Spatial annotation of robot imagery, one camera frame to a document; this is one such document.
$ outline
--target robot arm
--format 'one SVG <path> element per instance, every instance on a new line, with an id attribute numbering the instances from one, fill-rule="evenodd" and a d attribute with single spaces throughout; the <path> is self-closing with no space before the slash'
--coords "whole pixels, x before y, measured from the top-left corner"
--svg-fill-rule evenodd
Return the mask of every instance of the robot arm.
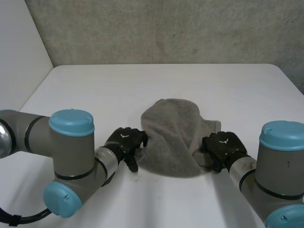
<path id="1" fill-rule="evenodd" d="M 94 150 L 94 130 L 92 115 L 81 110 L 62 110 L 51 117 L 0 111 L 0 158 L 18 151 L 53 158 L 55 179 L 46 186 L 43 201 L 51 212 L 67 218 L 111 181 L 121 160 L 138 171 L 135 150 L 148 141 L 145 132 L 119 128 Z"/>
<path id="2" fill-rule="evenodd" d="M 304 124 L 296 123 L 296 127 L 289 129 L 290 124 L 295 122 L 264 125 L 257 161 L 247 154 L 243 143 L 232 132 L 219 132 L 202 140 L 203 152 L 209 153 L 214 161 L 213 170 L 228 169 L 233 183 L 267 228 L 304 227 L 301 146 L 304 141 L 298 140 L 303 136 Z M 287 131 L 288 137 L 278 131 Z M 300 136 L 291 135 L 297 131 Z"/>

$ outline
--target blue joint cap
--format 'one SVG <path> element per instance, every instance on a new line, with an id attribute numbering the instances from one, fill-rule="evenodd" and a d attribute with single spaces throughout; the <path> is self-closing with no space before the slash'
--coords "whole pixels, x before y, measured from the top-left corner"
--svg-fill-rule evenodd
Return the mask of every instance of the blue joint cap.
<path id="1" fill-rule="evenodd" d="M 292 204 L 272 212 L 266 219 L 266 228 L 303 228 L 304 205 Z"/>
<path id="2" fill-rule="evenodd" d="M 46 186 L 43 201 L 52 213 L 63 218 L 71 217 L 82 207 L 79 196 L 68 186 L 57 181 Z"/>
<path id="3" fill-rule="evenodd" d="M 73 137 L 87 136 L 95 130 L 93 116 L 86 111 L 77 109 L 55 112 L 48 123 L 55 132 Z"/>
<path id="4" fill-rule="evenodd" d="M 290 121 L 268 122 L 262 128 L 260 143 L 277 151 L 304 150 L 304 124 Z"/>

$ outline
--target gray towel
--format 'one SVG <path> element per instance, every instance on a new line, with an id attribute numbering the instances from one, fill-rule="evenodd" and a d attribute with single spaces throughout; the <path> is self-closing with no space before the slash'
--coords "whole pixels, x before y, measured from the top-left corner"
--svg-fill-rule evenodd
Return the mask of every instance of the gray towel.
<path id="1" fill-rule="evenodd" d="M 197 105 L 180 99 L 159 100 L 141 117 L 149 136 L 147 147 L 137 150 L 140 167 L 160 175 L 194 177 L 212 167 L 201 153 L 201 139 L 220 131 L 219 121 L 204 120 Z"/>

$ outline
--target black cable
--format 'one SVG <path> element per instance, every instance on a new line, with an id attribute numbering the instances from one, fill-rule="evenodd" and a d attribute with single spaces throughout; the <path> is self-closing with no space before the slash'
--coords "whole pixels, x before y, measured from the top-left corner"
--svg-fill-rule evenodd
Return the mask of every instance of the black cable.
<path id="1" fill-rule="evenodd" d="M 9 224 L 11 227 L 16 227 L 19 224 L 28 224 L 32 222 L 39 221 L 52 212 L 49 209 L 45 209 L 42 212 L 28 217 L 22 217 L 19 215 L 11 215 L 7 212 L 5 212 L 2 208 L 0 208 L 0 222 Z"/>

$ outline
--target white tabletop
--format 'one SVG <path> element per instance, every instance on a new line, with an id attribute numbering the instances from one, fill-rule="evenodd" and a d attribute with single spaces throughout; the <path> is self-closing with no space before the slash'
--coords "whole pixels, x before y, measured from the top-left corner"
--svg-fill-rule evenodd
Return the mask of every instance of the white tabletop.
<path id="1" fill-rule="evenodd" d="M 52 115 L 83 109 L 94 116 L 95 146 L 118 127 L 140 128 L 141 114 L 161 98 L 195 102 L 205 119 L 220 120 L 257 158 L 263 124 L 303 122 L 304 96 L 273 65 L 91 65 L 56 67 L 22 108 Z M 54 178 L 50 158 L 19 152 L 0 160 L 0 206 L 30 216 L 45 208 Z M 227 171 L 169 178 L 121 163 L 112 182 L 71 218 L 50 215 L 23 228 L 262 228 Z"/>

